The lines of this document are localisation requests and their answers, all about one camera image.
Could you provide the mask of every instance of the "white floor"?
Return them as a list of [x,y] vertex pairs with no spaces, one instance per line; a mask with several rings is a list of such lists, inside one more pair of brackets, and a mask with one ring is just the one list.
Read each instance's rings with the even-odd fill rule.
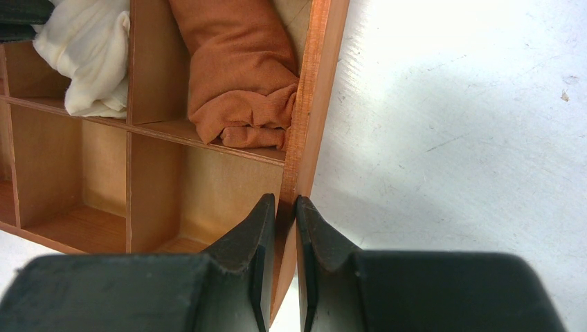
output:
[[[363,248],[520,255],[587,331],[585,17],[585,1],[351,0],[318,209]],[[0,289],[45,252],[0,234]],[[272,331],[298,320],[292,287]]]

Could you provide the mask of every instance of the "orange cloth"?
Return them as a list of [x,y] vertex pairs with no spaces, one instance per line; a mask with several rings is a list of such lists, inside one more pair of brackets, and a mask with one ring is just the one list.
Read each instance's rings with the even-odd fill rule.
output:
[[188,117],[205,143],[285,147],[298,88],[291,43],[269,0],[170,0],[192,56]]

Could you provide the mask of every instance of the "white fabric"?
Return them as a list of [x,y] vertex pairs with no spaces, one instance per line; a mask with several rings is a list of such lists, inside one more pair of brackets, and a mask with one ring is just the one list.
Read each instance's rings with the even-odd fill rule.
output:
[[126,118],[129,0],[51,0],[55,9],[35,26],[37,52],[71,78],[65,109],[72,116]]

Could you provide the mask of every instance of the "black fabric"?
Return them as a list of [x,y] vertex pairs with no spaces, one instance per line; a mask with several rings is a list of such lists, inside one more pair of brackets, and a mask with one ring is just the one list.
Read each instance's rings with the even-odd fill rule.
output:
[[35,38],[31,24],[45,24],[55,6],[49,0],[0,0],[0,44]]
[[0,44],[33,40],[36,34],[32,26],[0,24]]

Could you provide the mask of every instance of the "wooden shelf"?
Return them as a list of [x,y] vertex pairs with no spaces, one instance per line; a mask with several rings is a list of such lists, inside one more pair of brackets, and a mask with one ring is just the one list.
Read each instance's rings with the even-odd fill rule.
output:
[[[43,238],[63,243],[81,252],[124,253],[126,220],[124,217],[81,205],[47,220],[24,228]],[[43,241],[33,239],[40,244]]]
[[0,181],[0,223],[16,225],[15,199],[10,181]]
[[232,154],[242,158],[260,161],[262,163],[281,167],[283,167],[285,163],[285,151],[279,151],[273,147],[261,149],[235,149],[232,147],[225,147],[219,141],[213,142],[209,145],[204,144],[198,136],[194,124],[187,119],[131,125],[127,124],[124,120],[119,119],[97,117],[77,118],[70,116],[67,111],[65,111],[63,100],[58,98],[14,98],[0,95],[0,100],[4,100],[9,104],[100,123],[102,125],[121,128],[133,133],[140,133],[161,140],[176,142],[191,147],[214,150],[224,154]]
[[223,146],[219,140],[205,145],[198,136],[194,124],[187,119],[139,124],[136,128],[132,131],[191,147],[204,147],[206,149],[234,154],[247,159],[279,166],[283,166],[285,162],[285,151],[279,151],[274,147],[263,149],[234,149]]
[[206,249],[208,244],[189,239],[187,237],[177,237],[163,244],[156,252],[166,254],[195,254]]
[[[19,105],[28,107],[31,109],[37,109],[39,111],[45,111],[53,114],[57,114],[60,116],[68,116],[71,118],[77,118],[70,116],[67,111],[65,111],[65,106],[63,99],[58,98],[14,98],[8,97],[5,95],[0,95],[0,100],[6,101],[8,104]],[[124,120],[119,119],[111,119],[111,118],[97,118],[97,117],[88,117],[88,118],[79,118],[90,122],[100,123],[102,125],[107,125],[110,127],[116,127],[121,129],[128,129],[128,126]]]

